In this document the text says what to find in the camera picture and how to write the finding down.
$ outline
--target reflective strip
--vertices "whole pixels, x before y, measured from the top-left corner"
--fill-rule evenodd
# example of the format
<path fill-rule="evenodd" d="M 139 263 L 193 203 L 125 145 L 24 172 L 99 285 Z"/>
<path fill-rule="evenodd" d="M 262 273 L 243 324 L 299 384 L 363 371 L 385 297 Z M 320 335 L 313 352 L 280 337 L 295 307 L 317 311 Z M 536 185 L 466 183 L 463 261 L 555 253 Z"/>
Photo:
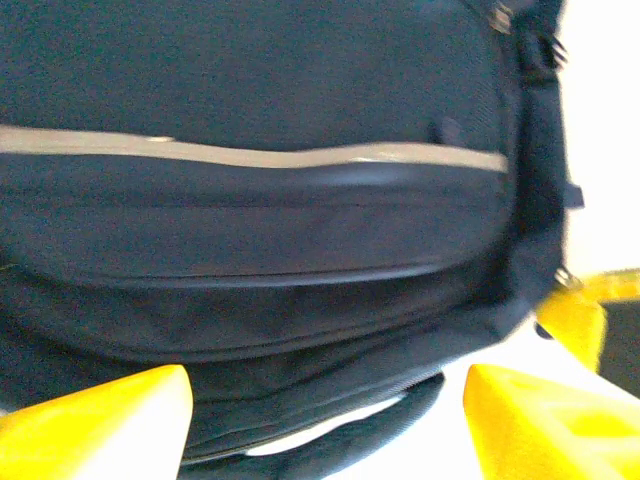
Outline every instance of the reflective strip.
<path fill-rule="evenodd" d="M 500 153 L 421 143 L 372 143 L 296 152 L 270 152 L 176 142 L 171 137 L 0 126 L 0 153 L 129 155 L 236 167 L 305 168 L 359 162 L 397 162 L 506 172 Z"/>

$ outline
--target backpack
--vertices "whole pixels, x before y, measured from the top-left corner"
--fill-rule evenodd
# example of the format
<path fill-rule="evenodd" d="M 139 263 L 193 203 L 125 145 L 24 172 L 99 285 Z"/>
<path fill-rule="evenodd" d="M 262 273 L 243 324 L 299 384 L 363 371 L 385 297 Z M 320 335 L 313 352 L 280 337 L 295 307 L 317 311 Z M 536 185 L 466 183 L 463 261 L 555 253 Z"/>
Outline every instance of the backpack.
<path fill-rule="evenodd" d="M 560 3 L 8 0 L 1 400 L 183 364 L 185 479 L 397 435 L 562 265 Z"/>

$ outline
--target yellow object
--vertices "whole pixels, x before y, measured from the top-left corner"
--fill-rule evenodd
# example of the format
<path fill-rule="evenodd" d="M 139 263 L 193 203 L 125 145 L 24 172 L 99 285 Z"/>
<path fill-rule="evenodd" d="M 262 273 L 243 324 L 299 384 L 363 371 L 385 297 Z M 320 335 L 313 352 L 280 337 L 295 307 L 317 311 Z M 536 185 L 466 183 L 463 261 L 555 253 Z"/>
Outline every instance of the yellow object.
<path fill-rule="evenodd" d="M 640 403 L 473 365 L 464 409 L 487 480 L 640 479 Z"/>
<path fill-rule="evenodd" d="M 607 333 L 601 302 L 640 298 L 640 270 L 610 272 L 580 288 L 554 292 L 536 312 L 537 320 L 590 370 L 597 372 Z"/>
<path fill-rule="evenodd" d="M 1 480 L 175 479 L 189 378 L 168 365 L 0 418 Z"/>

